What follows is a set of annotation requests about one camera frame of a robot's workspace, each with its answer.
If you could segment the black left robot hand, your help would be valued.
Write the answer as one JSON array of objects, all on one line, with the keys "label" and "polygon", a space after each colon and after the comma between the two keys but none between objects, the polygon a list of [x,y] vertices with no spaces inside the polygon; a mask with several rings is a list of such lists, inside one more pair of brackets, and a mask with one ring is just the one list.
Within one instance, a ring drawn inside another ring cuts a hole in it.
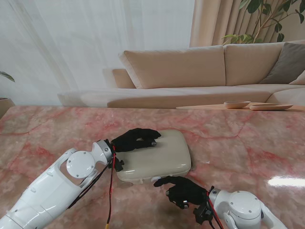
[{"label": "black left robot hand", "polygon": [[123,135],[113,139],[111,145],[115,152],[130,152],[135,149],[149,148],[156,146],[156,139],[161,134],[152,129],[135,128]]}]

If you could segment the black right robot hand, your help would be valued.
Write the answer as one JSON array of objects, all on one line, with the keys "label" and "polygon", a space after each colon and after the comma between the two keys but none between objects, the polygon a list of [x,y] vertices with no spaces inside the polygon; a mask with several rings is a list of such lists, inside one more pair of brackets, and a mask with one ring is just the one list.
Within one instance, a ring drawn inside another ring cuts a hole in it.
[{"label": "black right robot hand", "polygon": [[160,187],[165,184],[173,184],[166,191],[166,196],[180,209],[188,208],[188,203],[198,206],[207,203],[207,190],[187,178],[167,176],[158,179],[153,185]]}]

